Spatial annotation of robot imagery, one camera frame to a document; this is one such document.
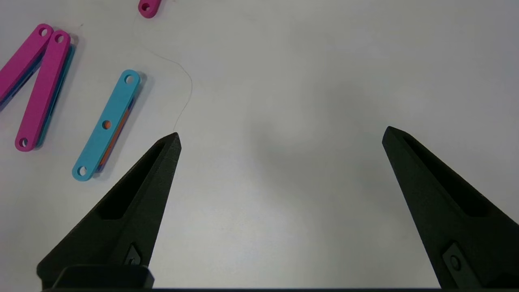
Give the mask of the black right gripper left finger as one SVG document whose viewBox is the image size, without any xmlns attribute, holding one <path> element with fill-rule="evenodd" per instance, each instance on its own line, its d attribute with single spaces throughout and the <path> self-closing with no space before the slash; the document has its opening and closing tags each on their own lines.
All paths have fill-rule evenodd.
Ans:
<svg viewBox="0 0 519 292">
<path fill-rule="evenodd" d="M 37 265 L 43 289 L 152 289 L 148 266 L 181 150 L 172 133 L 146 151 Z"/>
</svg>

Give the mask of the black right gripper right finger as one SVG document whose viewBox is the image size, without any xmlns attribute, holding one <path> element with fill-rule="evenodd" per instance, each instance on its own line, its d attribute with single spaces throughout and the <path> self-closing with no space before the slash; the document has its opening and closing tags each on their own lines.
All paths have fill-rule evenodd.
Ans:
<svg viewBox="0 0 519 292">
<path fill-rule="evenodd" d="M 518 224 L 409 133 L 382 146 L 441 288 L 516 290 Z"/>
</svg>

